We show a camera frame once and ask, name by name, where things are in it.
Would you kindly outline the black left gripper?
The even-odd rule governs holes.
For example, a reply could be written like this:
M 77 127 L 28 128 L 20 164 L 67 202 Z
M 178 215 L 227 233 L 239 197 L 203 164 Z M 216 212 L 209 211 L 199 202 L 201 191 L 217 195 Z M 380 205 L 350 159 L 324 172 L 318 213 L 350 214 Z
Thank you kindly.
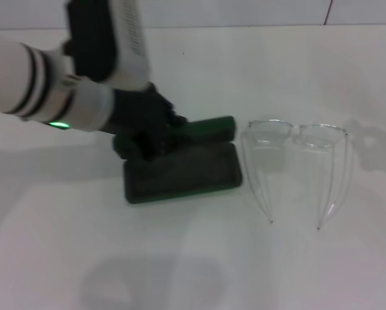
M 147 90 L 115 90 L 107 132 L 114 136 L 113 149 L 123 160 L 147 161 L 164 156 L 177 144 L 173 129 L 188 123 L 154 85 Z

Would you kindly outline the green glasses case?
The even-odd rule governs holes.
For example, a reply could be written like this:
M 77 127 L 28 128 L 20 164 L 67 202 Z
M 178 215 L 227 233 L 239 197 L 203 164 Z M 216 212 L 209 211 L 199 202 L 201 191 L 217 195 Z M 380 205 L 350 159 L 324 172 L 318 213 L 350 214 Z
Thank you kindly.
M 173 127 L 171 151 L 148 160 L 139 148 L 142 135 L 115 136 L 113 149 L 124 160 L 126 200 L 136 205 L 240 187 L 236 128 L 232 116 Z

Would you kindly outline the clear white glasses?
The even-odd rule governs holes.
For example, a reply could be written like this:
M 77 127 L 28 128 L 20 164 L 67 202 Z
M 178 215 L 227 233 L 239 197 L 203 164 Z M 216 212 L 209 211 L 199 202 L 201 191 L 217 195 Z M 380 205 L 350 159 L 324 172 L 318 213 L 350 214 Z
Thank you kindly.
M 323 229 L 342 205 L 350 179 L 349 134 L 329 124 L 251 121 L 241 135 L 244 169 L 269 223 L 279 209 Z

